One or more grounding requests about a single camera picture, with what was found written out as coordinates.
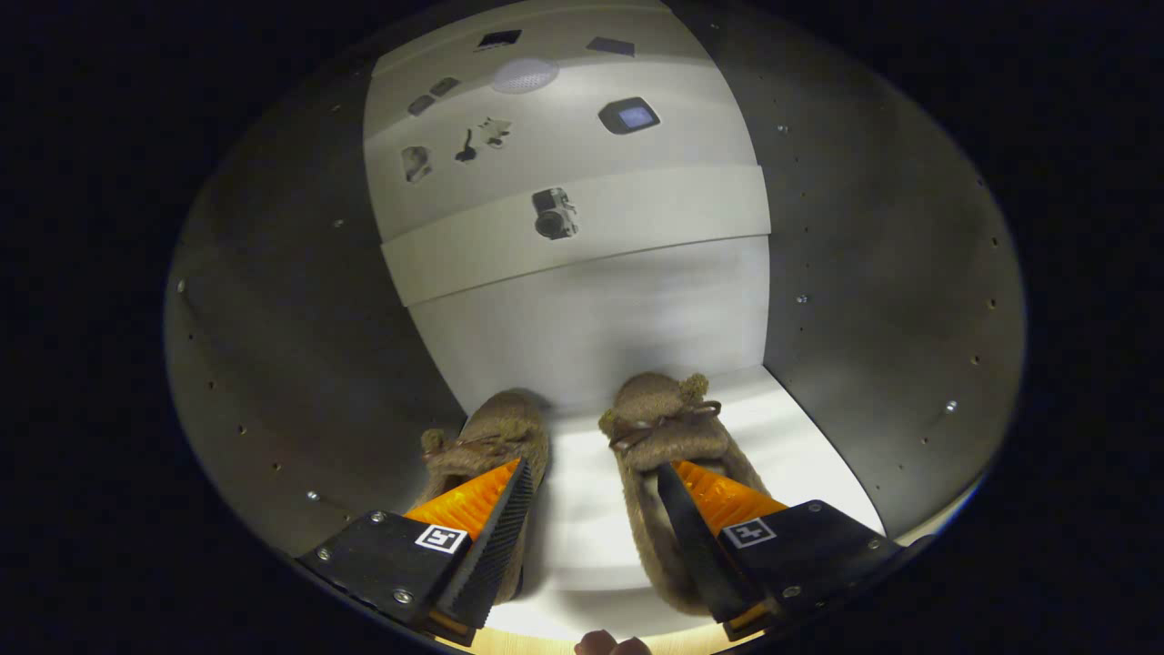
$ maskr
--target fuzzy fabric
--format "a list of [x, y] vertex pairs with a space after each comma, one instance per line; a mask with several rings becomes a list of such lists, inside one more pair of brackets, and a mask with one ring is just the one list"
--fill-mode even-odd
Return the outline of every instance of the fuzzy fabric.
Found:
[[[615, 407], [603, 415], [598, 427], [612, 437], [618, 421], [654, 423], [702, 403], [707, 392], [708, 379], [698, 373], [683, 383], [658, 373], [636, 376], [615, 397]], [[615, 458], [623, 479], [631, 534], [647, 578], [672, 607], [688, 614], [708, 614], [659, 498], [655, 469], [675, 460], [697, 462], [767, 494], [759, 475], [714, 417], [667, 421], [652, 429], [641, 443], [625, 451], [615, 450]]]
[[[537, 491], [549, 462], [549, 440], [541, 425], [541, 414], [532, 401], [516, 392], [502, 392], [487, 400], [455, 442], [446, 439], [442, 430], [425, 430], [420, 446], [428, 468], [428, 483], [413, 508], [518, 457], [530, 463]], [[510, 555], [495, 603], [513, 597], [524, 555], [525, 526]]]

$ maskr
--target metal panel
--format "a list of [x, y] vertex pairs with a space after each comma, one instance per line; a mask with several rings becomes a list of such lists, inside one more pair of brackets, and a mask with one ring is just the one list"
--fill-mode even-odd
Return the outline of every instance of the metal panel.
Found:
[[1025, 311], [1001, 212], [950, 137], [872, 71], [741, 3], [667, 3], [723, 72], [765, 168], [765, 366], [889, 536], [906, 533], [982, 474], [1014, 408]]
[[207, 180], [175, 251], [178, 417], [222, 498], [292, 556], [346, 517], [405, 510], [425, 477], [420, 433], [464, 421], [384, 268], [363, 109], [376, 57], [498, 3], [441, 6], [321, 67]]

